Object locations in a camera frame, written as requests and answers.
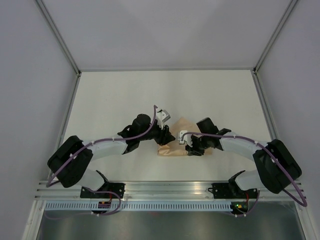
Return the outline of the peach cloth napkin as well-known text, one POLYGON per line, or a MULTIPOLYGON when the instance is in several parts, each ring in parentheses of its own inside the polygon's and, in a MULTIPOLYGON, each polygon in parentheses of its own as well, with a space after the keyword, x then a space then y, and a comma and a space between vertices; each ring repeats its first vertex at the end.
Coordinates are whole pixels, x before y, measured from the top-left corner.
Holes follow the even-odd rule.
MULTIPOLYGON (((180 131, 200 132, 195 123, 187 120, 184 117, 181 117, 178 121, 171 125, 169 127, 169 131, 175 138, 177 138, 180 131)), ((185 150, 185 145, 179 144, 179 141, 176 139, 166 145, 159 146, 157 155, 160 157, 187 157, 188 152, 185 150)))

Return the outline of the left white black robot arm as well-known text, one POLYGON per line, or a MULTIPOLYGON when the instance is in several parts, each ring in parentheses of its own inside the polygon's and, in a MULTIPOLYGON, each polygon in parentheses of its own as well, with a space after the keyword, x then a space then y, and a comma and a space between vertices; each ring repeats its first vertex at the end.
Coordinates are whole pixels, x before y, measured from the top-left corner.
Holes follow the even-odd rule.
POLYGON ((154 118, 141 113, 116 135, 96 141, 70 136, 49 158, 47 166, 64 188, 80 185, 91 189, 98 198, 104 198, 109 193, 109 181, 99 170, 89 169, 90 163, 128 154, 142 141, 154 140, 159 146, 174 141, 176 138, 165 124, 170 117, 166 110, 157 110, 154 118))

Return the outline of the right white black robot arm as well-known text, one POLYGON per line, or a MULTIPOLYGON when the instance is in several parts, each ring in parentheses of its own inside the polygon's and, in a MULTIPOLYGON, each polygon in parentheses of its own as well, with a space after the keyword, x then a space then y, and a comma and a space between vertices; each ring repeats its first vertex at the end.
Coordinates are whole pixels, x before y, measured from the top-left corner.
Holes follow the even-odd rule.
POLYGON ((218 129, 207 117, 197 124, 199 132, 180 132, 180 142, 190 156, 203 156, 207 149, 232 152, 255 164, 251 171, 241 170, 228 180, 228 192, 235 198, 246 191, 266 188, 273 194, 282 192, 302 175, 302 170, 279 139, 255 141, 228 128, 218 129))

